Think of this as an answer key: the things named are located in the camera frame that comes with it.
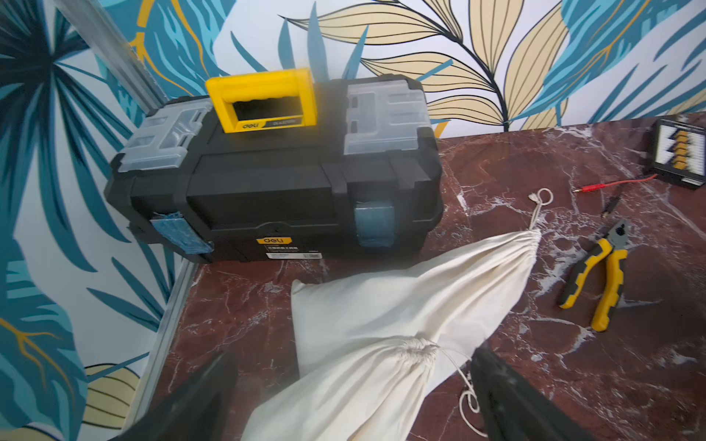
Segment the cream cloth drawstring bag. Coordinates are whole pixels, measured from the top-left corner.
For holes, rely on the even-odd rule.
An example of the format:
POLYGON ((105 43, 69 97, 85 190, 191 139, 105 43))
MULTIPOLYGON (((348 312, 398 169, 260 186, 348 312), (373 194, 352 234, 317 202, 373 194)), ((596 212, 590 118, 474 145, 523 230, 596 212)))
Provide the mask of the cream cloth drawstring bag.
POLYGON ((376 341, 318 367, 251 413, 244 440, 404 440, 439 355, 471 356, 416 337, 376 341))

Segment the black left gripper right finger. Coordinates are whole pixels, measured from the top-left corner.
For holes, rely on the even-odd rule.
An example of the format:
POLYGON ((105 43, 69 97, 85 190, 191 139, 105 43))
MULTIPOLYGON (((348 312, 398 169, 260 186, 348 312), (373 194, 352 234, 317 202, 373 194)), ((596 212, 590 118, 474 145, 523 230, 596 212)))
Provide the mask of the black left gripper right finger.
POLYGON ((593 438, 488 345, 481 345, 474 351, 471 377, 485 432, 490 440, 571 441, 593 438))

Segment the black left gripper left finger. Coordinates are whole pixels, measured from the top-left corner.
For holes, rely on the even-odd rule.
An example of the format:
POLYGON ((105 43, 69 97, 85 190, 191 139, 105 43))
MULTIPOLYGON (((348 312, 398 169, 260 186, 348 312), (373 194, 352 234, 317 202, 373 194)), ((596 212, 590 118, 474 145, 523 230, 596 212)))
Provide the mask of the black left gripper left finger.
POLYGON ((237 384, 237 357, 217 354, 117 440, 220 440, 237 384))

